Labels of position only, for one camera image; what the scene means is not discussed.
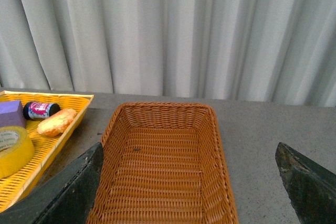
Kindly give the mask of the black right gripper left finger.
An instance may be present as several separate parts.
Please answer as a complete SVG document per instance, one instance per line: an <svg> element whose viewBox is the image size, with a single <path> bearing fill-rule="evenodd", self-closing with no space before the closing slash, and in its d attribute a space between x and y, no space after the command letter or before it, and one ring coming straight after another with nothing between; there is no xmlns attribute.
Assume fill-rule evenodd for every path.
<svg viewBox="0 0 336 224"><path fill-rule="evenodd" d="M96 143L27 197L1 213L1 223L86 223L103 165Z"/></svg>

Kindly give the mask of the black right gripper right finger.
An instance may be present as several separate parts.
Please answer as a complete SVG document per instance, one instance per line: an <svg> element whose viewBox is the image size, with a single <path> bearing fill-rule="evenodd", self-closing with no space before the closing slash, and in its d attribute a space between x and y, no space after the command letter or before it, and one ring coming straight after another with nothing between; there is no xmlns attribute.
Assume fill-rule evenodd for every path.
<svg viewBox="0 0 336 224"><path fill-rule="evenodd" d="M275 160L300 223L335 223L335 174L283 142Z"/></svg>

